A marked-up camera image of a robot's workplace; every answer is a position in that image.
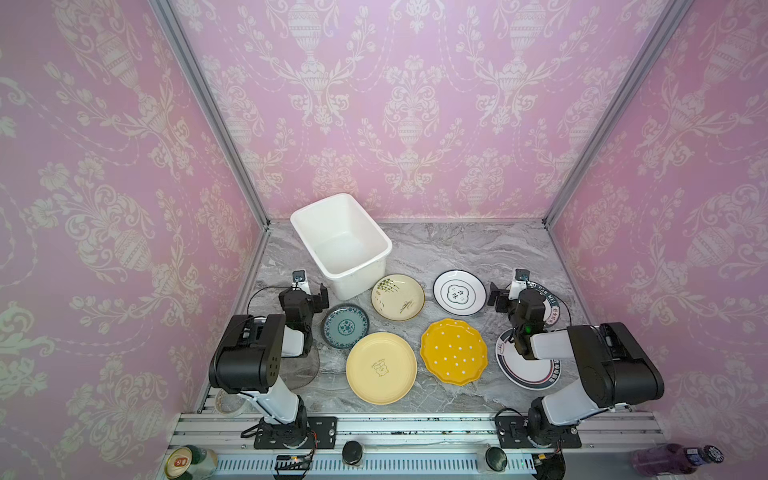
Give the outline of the white plate green lettered rim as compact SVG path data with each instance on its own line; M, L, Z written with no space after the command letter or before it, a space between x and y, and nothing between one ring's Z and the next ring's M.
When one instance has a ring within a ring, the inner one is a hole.
M556 325L561 317L561 304L558 298L546 287L536 282L530 282L529 287L538 291L544 296L545 315L544 323L547 327L553 327Z

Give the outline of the yellow white-dotted scalloped plate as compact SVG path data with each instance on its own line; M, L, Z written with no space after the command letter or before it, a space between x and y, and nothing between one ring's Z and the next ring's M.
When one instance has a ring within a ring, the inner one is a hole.
M480 332L450 318L429 325L421 337L420 356L432 375L456 386L479 380L488 365L488 347Z

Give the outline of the pale yellow round plate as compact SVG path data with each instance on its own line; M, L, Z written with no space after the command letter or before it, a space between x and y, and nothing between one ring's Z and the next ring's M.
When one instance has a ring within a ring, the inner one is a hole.
M373 405L389 405L404 398L417 376L411 346L388 332L362 338L350 351L346 378L354 394Z

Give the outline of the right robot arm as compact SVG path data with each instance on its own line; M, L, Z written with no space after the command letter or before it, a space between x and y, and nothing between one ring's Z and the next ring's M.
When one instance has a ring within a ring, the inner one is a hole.
M533 445L558 445L587 418L620 404L637 405L663 396L660 371L625 324L548 331L544 302L545 296L536 289L513 292L496 285L487 301L496 312L508 315L512 332L507 343L524 365L572 360L578 370L576 381L532 401L525 427Z

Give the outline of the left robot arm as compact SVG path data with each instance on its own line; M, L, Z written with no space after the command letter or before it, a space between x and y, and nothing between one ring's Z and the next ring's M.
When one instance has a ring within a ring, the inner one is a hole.
M231 317L212 356L212 387L255 406L262 418L240 433L256 449L316 449L319 444L302 398L280 376L282 360L305 358L314 344L314 315L329 307L328 290L317 294L297 285L278 295L282 311Z

